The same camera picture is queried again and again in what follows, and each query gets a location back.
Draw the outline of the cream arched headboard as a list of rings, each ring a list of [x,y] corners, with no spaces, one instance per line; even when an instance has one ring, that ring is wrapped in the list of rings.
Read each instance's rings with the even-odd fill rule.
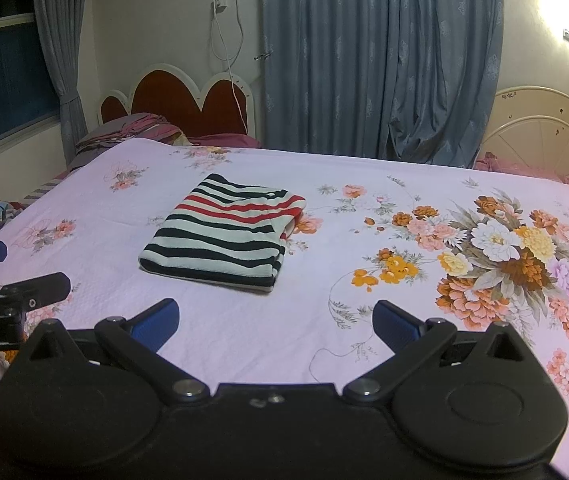
[[[478,154],[569,177],[569,95],[540,86],[499,91]]]

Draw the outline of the pink pillow pile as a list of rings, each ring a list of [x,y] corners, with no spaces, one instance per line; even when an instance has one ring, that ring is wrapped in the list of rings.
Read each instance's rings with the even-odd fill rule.
[[[192,146],[185,133],[166,118],[138,113],[113,119],[94,129],[76,143],[76,155],[68,172],[86,166],[115,145],[130,139],[147,139],[173,146]]]

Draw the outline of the striped knit sweater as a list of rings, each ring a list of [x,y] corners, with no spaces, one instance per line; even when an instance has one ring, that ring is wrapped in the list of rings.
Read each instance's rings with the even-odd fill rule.
[[[271,292],[305,208],[284,188],[209,174],[166,217],[139,264],[165,278]]]

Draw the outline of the pink floral bed sheet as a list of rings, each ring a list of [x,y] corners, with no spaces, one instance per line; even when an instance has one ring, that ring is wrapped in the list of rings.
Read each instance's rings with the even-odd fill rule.
[[[202,180],[286,190],[306,202],[267,294],[163,278],[139,256]],[[386,299],[463,330],[510,323],[569,410],[569,185],[383,160],[130,140],[67,177],[0,230],[0,286],[52,272],[72,283],[44,310],[68,327],[181,310],[163,348],[208,385],[332,382],[389,357],[372,329]],[[569,476],[569,426],[554,456]]]

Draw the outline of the blue centre curtain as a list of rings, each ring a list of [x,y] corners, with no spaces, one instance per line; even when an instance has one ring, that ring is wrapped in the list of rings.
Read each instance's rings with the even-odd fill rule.
[[[472,166],[503,0],[262,0],[273,150]]]

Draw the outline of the blue left window curtain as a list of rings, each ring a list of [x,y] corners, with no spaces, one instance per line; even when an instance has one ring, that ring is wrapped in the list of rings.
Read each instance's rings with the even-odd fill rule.
[[[76,156],[76,143],[87,133],[78,92],[80,35],[85,0],[34,0],[35,22],[47,70],[59,98],[65,160]]]

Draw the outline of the red heart-shaped headboard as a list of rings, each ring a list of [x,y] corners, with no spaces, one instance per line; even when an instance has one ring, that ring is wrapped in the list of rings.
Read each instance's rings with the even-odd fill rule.
[[[198,86],[180,68],[158,63],[149,66],[127,93],[111,90],[98,106],[98,122],[128,115],[162,116],[189,138],[214,134],[245,134],[254,139],[255,103],[242,78],[218,73]]]

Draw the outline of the pink pillow at right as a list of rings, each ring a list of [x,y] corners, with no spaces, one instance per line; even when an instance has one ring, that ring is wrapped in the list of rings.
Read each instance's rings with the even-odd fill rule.
[[[516,176],[546,179],[569,185],[569,177],[559,176],[552,170],[526,166],[518,164],[517,162],[508,162],[503,158],[499,158],[492,152],[486,152],[484,155],[478,156],[473,168],[479,171],[515,174]]]

